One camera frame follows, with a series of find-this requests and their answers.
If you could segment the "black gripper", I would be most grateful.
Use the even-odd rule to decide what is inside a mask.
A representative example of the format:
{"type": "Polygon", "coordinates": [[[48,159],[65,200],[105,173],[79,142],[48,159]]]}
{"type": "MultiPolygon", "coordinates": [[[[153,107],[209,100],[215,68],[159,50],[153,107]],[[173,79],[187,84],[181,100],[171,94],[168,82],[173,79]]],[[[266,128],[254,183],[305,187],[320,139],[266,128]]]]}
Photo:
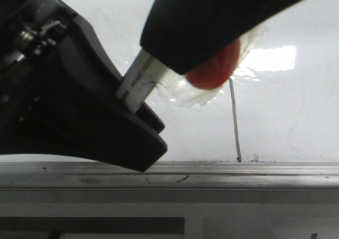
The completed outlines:
{"type": "Polygon", "coordinates": [[[14,51],[33,52],[48,29],[76,15],[62,0],[1,0],[1,61],[14,51]]]}

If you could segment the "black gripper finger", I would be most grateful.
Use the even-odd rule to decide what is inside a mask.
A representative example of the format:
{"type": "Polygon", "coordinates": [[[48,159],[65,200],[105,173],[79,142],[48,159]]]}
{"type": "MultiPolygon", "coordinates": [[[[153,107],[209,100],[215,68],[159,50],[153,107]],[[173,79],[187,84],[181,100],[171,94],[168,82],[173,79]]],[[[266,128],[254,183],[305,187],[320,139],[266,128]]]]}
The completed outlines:
{"type": "Polygon", "coordinates": [[[79,14],[54,25],[33,52],[1,62],[1,154],[88,158],[145,171],[167,151],[164,124],[116,97],[121,80],[79,14]]]}
{"type": "Polygon", "coordinates": [[[185,74],[253,27],[302,0],[154,0],[140,45],[185,74]]]}

